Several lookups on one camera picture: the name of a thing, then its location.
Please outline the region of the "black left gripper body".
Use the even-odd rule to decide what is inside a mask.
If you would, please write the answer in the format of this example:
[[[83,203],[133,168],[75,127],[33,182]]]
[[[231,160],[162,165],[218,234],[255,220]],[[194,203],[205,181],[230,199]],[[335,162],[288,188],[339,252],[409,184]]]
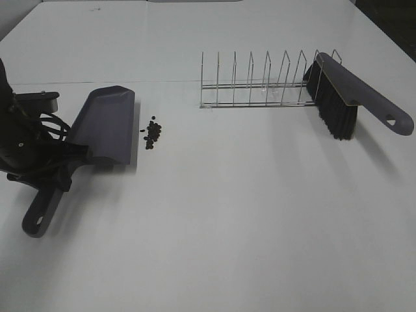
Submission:
[[[34,188],[54,183],[70,126],[55,113],[25,111],[8,83],[1,84],[1,171]]]

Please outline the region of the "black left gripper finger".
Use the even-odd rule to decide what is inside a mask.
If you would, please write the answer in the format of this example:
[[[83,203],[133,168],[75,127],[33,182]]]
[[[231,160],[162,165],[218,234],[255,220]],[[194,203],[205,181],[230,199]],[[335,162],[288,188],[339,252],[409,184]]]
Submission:
[[[68,167],[58,167],[53,178],[54,185],[63,192],[68,192],[72,185],[72,174]]]
[[[62,143],[62,161],[66,164],[90,164],[91,151],[88,146],[64,141]]]

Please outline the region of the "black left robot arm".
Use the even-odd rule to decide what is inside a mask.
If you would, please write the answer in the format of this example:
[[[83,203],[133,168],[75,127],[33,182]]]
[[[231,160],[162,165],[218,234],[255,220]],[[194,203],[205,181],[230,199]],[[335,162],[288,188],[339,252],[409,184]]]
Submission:
[[[89,158],[87,146],[69,142],[72,127],[55,114],[58,97],[58,92],[15,93],[1,63],[1,171],[10,180],[67,192],[70,164]]]

